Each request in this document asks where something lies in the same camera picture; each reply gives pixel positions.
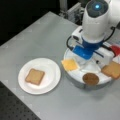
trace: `blue light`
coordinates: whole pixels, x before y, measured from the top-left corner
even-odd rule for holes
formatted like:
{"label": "blue light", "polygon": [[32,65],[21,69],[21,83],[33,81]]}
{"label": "blue light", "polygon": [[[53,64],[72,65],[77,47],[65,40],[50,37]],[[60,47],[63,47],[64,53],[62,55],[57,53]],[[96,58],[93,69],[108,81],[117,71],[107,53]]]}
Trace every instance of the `blue light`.
{"label": "blue light", "polygon": [[96,8],[96,9],[99,9],[99,8],[100,8],[100,5],[96,5],[95,8]]}

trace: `bread slice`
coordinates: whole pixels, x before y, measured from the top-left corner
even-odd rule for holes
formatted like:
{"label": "bread slice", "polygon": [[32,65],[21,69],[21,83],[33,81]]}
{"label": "bread slice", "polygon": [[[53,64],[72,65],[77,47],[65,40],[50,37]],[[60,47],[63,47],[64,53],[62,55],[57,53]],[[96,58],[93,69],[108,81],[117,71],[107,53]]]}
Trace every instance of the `bread slice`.
{"label": "bread slice", "polygon": [[104,66],[101,72],[113,79],[118,79],[120,77],[120,64],[112,61],[109,65]]}
{"label": "bread slice", "polygon": [[25,79],[26,82],[39,85],[45,75],[44,71],[31,69]]}
{"label": "bread slice", "polygon": [[72,71],[78,68],[78,65],[74,59],[65,59],[62,61],[62,65],[66,71]]}

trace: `food item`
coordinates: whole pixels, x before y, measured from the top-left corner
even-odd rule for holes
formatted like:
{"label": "food item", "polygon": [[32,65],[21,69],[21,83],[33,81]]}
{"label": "food item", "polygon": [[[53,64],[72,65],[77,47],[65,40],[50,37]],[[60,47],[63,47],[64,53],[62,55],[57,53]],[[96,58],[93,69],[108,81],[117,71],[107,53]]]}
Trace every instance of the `food item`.
{"label": "food item", "polygon": [[26,82],[39,85],[45,75],[44,71],[31,69],[25,79]]}
{"label": "food item", "polygon": [[96,74],[94,73],[86,73],[83,76],[83,81],[87,84],[87,85],[97,85],[99,82],[99,78]]}
{"label": "food item", "polygon": [[120,64],[112,61],[109,65],[105,65],[101,72],[113,79],[118,79],[120,77]]}
{"label": "food item", "polygon": [[66,71],[76,70],[78,68],[78,65],[74,59],[63,60],[62,65]]}

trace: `cable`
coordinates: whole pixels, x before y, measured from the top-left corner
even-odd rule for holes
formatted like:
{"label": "cable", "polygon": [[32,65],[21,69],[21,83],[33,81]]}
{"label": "cable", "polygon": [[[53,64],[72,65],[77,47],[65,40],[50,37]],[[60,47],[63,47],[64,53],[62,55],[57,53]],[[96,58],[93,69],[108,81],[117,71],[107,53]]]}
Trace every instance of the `cable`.
{"label": "cable", "polygon": [[113,36],[113,34],[114,34],[114,32],[115,32],[115,27],[111,27],[111,30],[112,30],[111,35],[110,35],[108,38],[106,38],[106,39],[104,40],[104,42],[106,42],[107,40],[109,40],[109,39]]}
{"label": "cable", "polygon": [[66,41],[66,46],[72,51],[72,50],[73,50],[73,47],[71,47],[71,46],[68,44],[70,38],[71,38],[71,36],[67,39],[67,41]]}

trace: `black cable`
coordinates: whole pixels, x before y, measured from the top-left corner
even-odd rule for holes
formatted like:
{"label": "black cable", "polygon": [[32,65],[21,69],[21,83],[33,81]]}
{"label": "black cable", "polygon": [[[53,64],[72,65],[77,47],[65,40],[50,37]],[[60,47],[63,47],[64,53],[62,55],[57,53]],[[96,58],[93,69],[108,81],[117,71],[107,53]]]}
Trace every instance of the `black cable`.
{"label": "black cable", "polygon": [[107,47],[107,46],[105,46],[104,44],[102,45],[102,47],[105,48],[105,49],[107,49],[107,50],[109,50],[109,51],[111,51],[111,52],[113,52],[113,53],[114,53],[114,57],[116,56],[114,50],[112,50],[111,47]]}
{"label": "black cable", "polygon": [[71,46],[68,44],[70,38],[71,38],[71,36],[67,39],[67,41],[66,41],[66,46],[72,51],[72,50],[73,50],[73,47],[71,47]]}
{"label": "black cable", "polygon": [[111,27],[111,30],[112,30],[111,35],[110,35],[108,38],[106,38],[106,39],[104,40],[104,42],[106,42],[107,40],[109,40],[109,39],[113,36],[113,34],[114,34],[114,32],[115,32],[115,27]]}

